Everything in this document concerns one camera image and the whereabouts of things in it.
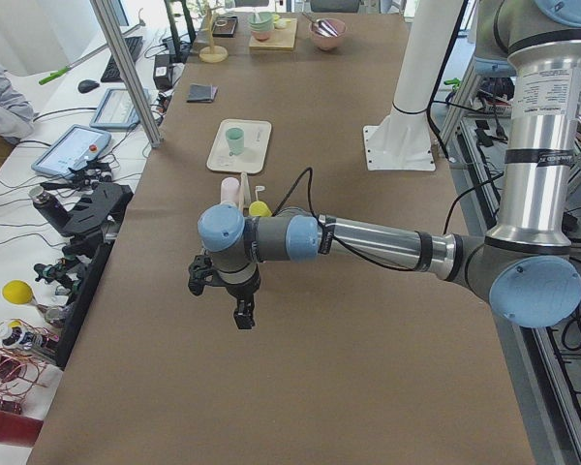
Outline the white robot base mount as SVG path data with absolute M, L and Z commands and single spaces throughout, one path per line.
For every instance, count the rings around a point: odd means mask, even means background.
M 406 114 L 394 108 L 379 125 L 362 129 L 369 171 L 433 171 L 431 139 L 424 112 Z

